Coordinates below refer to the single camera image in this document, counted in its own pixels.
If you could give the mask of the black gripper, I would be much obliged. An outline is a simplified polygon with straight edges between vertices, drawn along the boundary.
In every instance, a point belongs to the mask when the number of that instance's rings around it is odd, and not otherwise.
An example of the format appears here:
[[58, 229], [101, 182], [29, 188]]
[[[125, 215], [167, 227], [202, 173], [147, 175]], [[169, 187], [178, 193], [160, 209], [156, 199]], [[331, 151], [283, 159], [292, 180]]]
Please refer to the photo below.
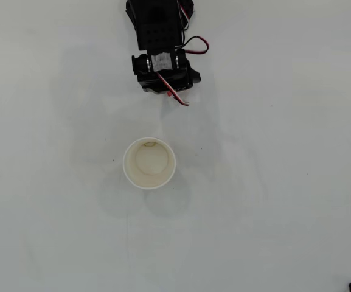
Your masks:
[[192, 69], [184, 51], [155, 52], [133, 56], [133, 73], [143, 91], [162, 94], [171, 86], [185, 91], [201, 81], [200, 73]]

